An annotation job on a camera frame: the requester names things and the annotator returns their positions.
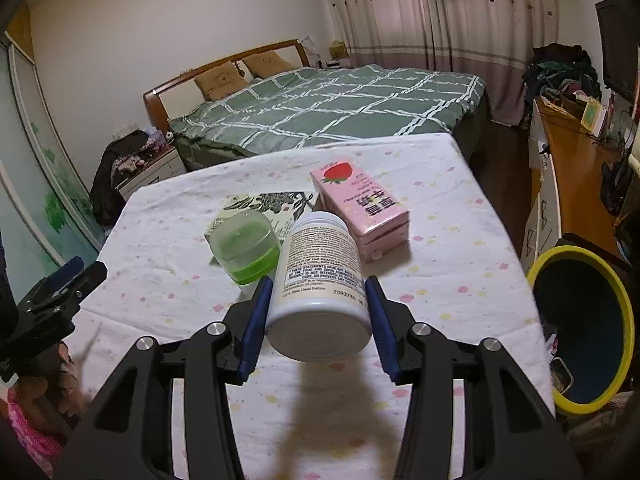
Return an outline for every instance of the dark floor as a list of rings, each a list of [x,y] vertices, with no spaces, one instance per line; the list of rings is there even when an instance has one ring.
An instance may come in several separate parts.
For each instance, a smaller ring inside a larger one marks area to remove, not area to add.
[[[527,133],[488,122],[469,166],[520,254],[531,211]]]

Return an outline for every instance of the drawer handle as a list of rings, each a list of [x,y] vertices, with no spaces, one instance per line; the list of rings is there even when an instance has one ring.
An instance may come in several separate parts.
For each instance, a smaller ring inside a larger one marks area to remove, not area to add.
[[[527,230],[527,254],[525,254],[525,257],[529,256],[531,254],[531,251],[533,250],[533,247],[531,247],[530,241],[531,241],[531,237],[535,234],[535,231],[531,228],[529,228]]]
[[[540,201],[540,230],[544,231],[545,227],[546,227],[546,221],[548,220],[547,217],[545,217],[545,211],[546,211],[546,200],[542,199]]]

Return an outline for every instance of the strawberry milk box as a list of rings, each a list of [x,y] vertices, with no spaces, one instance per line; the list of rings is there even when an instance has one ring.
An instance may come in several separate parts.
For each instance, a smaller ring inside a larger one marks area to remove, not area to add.
[[[347,224],[363,261],[379,260],[409,239],[409,211],[360,168],[332,162],[311,178],[324,209]]]

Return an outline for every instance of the strawberry image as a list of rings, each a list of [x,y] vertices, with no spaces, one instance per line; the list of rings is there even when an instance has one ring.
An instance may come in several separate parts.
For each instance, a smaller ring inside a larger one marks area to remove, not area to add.
[[[340,164],[335,164],[326,170],[322,176],[324,176],[323,182],[325,184],[340,184],[347,180],[351,173],[353,173],[353,168],[351,164],[348,162],[341,162]]]

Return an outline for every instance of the tablecloth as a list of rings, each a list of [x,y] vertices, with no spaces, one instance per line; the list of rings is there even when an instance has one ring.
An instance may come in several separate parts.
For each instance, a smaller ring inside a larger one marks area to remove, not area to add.
[[[448,134],[343,142],[254,156],[137,191],[99,259],[107,280],[81,304],[72,352],[92,342],[94,394],[142,335],[188,338],[222,320],[239,289],[212,261],[204,231],[226,197],[299,190],[309,171],[348,158],[410,210],[410,242],[364,266],[387,296],[449,338],[498,338],[553,409],[542,330],[503,225]],[[410,387],[394,386],[369,345],[352,360],[302,364],[265,341],[256,371],[228,386],[242,467],[258,479],[391,478]],[[462,387],[454,389],[451,475],[462,470]],[[186,478],[182,390],[174,395],[175,473]]]

